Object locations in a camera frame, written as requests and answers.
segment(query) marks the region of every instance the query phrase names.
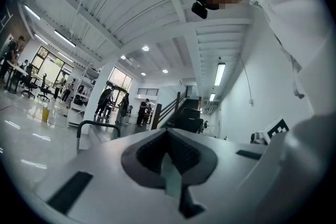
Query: glossy floor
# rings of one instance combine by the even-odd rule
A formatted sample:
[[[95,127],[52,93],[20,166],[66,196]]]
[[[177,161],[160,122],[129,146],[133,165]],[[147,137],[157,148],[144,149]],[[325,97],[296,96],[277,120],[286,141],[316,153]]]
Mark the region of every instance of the glossy floor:
[[[41,120],[46,106],[50,110],[48,122]],[[11,94],[0,89],[0,155],[15,183],[34,190],[51,170],[76,156],[77,128],[67,127],[64,115],[67,109],[60,99],[29,99],[20,91]],[[143,131],[145,126],[121,126],[121,136]],[[89,134],[80,139],[80,149],[116,137],[116,131],[111,128],[90,127]]]

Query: ceiling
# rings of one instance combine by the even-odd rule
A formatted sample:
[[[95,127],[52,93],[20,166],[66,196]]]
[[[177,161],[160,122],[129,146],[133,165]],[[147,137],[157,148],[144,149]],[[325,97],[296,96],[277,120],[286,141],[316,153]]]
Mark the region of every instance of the ceiling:
[[[194,0],[22,0],[40,17],[25,11],[33,33],[58,46],[84,66],[99,68],[111,55],[125,55],[119,64],[140,79],[195,78],[205,100],[218,100],[239,58],[246,28],[251,24],[248,4],[208,11],[203,20],[192,13]],[[54,34],[71,39],[76,48]],[[141,47],[148,45],[145,52]],[[213,89],[217,64],[226,63],[221,85]]]

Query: headset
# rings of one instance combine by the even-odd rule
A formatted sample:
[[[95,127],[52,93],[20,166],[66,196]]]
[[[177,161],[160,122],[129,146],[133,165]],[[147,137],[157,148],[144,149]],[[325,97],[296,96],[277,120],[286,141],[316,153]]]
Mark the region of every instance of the headset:
[[[191,10],[193,13],[197,14],[202,19],[207,18],[208,11],[207,9],[217,10],[219,9],[218,4],[207,4],[206,0],[196,0],[193,4]]]

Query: white wall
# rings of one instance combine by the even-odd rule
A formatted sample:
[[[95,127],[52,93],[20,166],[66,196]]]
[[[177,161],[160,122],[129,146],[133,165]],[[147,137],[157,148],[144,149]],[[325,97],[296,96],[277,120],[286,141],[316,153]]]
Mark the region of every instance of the white wall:
[[[35,40],[30,39],[26,44],[25,48],[23,49],[23,51],[21,52],[18,61],[24,62],[25,60],[28,60],[30,63],[32,63],[33,58],[37,53],[38,49],[40,48],[40,46],[41,42],[39,42],[37,39]]]
[[[279,116],[291,129],[312,115],[308,98],[299,100],[293,94],[291,63],[276,43],[263,13],[255,10],[254,16],[241,54],[254,106],[249,104],[247,79],[240,61],[211,120],[214,135],[241,143],[249,143],[253,132],[261,131]]]

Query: metal bar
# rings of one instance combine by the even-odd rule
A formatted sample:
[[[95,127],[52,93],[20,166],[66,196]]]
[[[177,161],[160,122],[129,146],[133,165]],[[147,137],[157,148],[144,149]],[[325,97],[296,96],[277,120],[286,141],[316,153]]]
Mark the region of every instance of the metal bar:
[[[79,140],[80,140],[80,134],[82,131],[82,127],[85,124],[92,124],[92,125],[97,125],[97,126],[104,126],[104,127],[112,127],[117,129],[117,137],[120,137],[120,129],[112,124],[107,124],[107,123],[102,123],[102,122],[96,122],[96,121],[82,121],[79,125],[78,125],[78,129],[77,129],[77,153],[79,152]]]
[[[176,102],[176,99],[173,102],[171,102],[169,105],[167,105],[164,109],[162,109],[161,112],[163,112],[163,111],[165,111],[167,109],[170,109],[172,106],[174,106],[175,102]]]
[[[172,106],[167,112],[165,112],[160,118],[159,118],[159,123],[170,113],[172,112],[174,107]]]
[[[153,117],[152,130],[156,129],[159,123],[160,113],[161,113],[162,104],[156,105],[155,114]]]
[[[180,97],[181,97],[181,93],[177,92],[177,98],[176,98],[176,103],[175,103],[175,112],[178,110],[179,103],[180,103]]]

